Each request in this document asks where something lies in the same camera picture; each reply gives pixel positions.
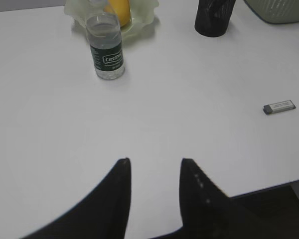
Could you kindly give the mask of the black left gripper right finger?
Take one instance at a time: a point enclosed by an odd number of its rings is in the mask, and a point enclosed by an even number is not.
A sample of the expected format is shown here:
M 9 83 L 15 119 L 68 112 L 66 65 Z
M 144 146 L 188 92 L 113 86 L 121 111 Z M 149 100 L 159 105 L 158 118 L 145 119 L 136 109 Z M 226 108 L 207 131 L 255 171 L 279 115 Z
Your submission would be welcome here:
M 162 239 L 299 239 L 299 197 L 291 185 L 229 197 L 184 158 L 179 204 L 182 226 Z

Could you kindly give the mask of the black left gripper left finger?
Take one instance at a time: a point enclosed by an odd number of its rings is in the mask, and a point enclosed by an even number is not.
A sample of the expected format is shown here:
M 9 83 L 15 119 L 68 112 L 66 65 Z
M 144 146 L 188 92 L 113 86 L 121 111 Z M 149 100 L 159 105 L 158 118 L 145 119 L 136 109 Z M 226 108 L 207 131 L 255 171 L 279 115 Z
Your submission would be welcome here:
M 131 206 L 131 162 L 119 159 L 77 205 L 27 239 L 123 239 Z

